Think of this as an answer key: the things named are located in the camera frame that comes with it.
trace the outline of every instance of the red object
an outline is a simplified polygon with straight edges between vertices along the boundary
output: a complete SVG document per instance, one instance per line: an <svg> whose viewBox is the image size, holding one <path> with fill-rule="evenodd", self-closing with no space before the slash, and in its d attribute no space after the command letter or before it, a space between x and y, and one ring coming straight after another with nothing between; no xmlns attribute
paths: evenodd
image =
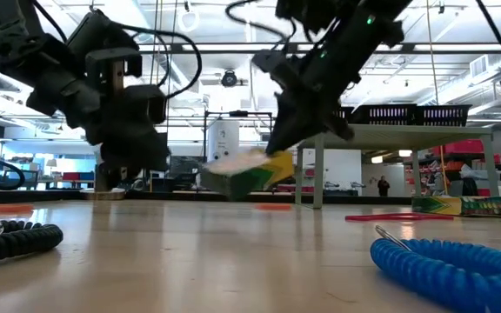
<svg viewBox="0 0 501 313"><path fill-rule="evenodd" d="M79 181L80 173L63 173L64 181Z"/></svg>
<svg viewBox="0 0 501 313"><path fill-rule="evenodd" d="M32 204L0 204L0 214L31 213L33 209Z"/></svg>
<svg viewBox="0 0 501 313"><path fill-rule="evenodd" d="M488 188L477 189L478 196L491 196L491 190Z"/></svg>
<svg viewBox="0 0 501 313"><path fill-rule="evenodd" d="M479 139L468 139L456 143L448 143L444 146L444 153L483 153L483 142ZM440 155L440 147L432 148L435 156Z"/></svg>
<svg viewBox="0 0 501 313"><path fill-rule="evenodd" d="M261 203L256 206L259 210L291 210L293 206L286 203Z"/></svg>
<svg viewBox="0 0 501 313"><path fill-rule="evenodd" d="M453 220L453 216L434 215L424 213L390 213L375 214L368 216L346 216L345 221L349 222L370 222L370 221L423 221L423 220Z"/></svg>

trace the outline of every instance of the white panel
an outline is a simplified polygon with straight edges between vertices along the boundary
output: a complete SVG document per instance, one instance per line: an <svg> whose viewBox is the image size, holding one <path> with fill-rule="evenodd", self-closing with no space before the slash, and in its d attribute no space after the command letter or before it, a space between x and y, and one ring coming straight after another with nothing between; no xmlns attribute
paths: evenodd
<svg viewBox="0 0 501 313"><path fill-rule="evenodd" d="M363 164L363 196L378 196L378 180L385 176L390 184L388 196L410 196L406 193L403 165Z"/></svg>
<svg viewBox="0 0 501 313"><path fill-rule="evenodd" d="M236 154L239 150L239 122L217 120L208 131L208 161Z"/></svg>
<svg viewBox="0 0 501 313"><path fill-rule="evenodd" d="M303 164L306 166L314 163L314 150L305 149ZM347 190L351 188L352 182L361 183L361 179L360 150L326 150L324 152L324 182L339 184L340 189Z"/></svg>

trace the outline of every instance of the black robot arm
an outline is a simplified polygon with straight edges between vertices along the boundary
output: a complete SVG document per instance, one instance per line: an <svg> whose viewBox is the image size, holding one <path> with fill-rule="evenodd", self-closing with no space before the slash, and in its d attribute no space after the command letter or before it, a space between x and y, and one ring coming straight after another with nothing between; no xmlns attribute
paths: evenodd
<svg viewBox="0 0 501 313"><path fill-rule="evenodd" d="M36 8L52 22L37 1L0 0L0 72L34 88L27 106L48 116L62 111L88 143L102 144L102 171L164 170L169 150L154 125L165 120L166 96L151 84L124 88L124 77L142 75L133 37L92 10L62 42L43 32Z"/></svg>
<svg viewBox="0 0 501 313"><path fill-rule="evenodd" d="M411 0L278 0L276 15L297 20L305 31L323 38L305 56L287 57L284 50L262 50L252 62L280 84L276 124L266 153L286 150L301 140L331 131L346 140L354 133L333 113L339 98L379 44L404 40L397 16Z"/></svg>

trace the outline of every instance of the black crate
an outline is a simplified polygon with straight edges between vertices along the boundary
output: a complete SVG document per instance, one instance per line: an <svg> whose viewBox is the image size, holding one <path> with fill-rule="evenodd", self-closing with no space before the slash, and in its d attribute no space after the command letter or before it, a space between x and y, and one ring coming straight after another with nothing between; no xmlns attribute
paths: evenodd
<svg viewBox="0 0 501 313"><path fill-rule="evenodd" d="M416 104L367 104L359 106L350 123L371 125L414 125Z"/></svg>
<svg viewBox="0 0 501 313"><path fill-rule="evenodd" d="M469 104L418 106L415 124L423 126L465 126Z"/></svg>
<svg viewBox="0 0 501 313"><path fill-rule="evenodd" d="M341 118L344 118L346 120L349 120L351 118L351 114L353 113L353 110L355 109L355 107L339 107L337 108L336 111L334 111L334 115L336 117L341 117Z"/></svg>

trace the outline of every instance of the table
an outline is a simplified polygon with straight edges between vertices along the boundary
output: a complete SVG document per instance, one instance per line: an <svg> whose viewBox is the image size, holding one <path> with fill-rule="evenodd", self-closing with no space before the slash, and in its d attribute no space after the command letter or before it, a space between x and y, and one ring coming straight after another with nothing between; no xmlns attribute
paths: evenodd
<svg viewBox="0 0 501 313"><path fill-rule="evenodd" d="M355 139L350 142L332 133L319 134L305 139L297 147L297 167L295 177L297 190L295 202L301 204L303 186L303 149L315 150L315 175L313 209L322 209L324 191L324 149L334 150L412 150L415 196L421 196L419 150L438 145L455 143L467 139L481 139L484 145L484 159L488 170L491 196L498 194L498 175L492 150L491 129L479 127L449 126L408 126L408 125L362 125L352 124Z"/></svg>

